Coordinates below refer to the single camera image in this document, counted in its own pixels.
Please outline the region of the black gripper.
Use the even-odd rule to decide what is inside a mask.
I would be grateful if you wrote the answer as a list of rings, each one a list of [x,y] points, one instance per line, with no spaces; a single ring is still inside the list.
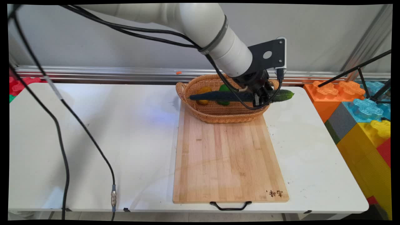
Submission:
[[[233,81],[241,87],[240,92],[249,92],[253,94],[252,105],[254,108],[261,105],[272,104],[272,98],[275,88],[274,84],[269,83],[269,74],[266,70],[259,70],[254,73],[240,75],[233,78]],[[263,103],[258,95],[265,94]]]

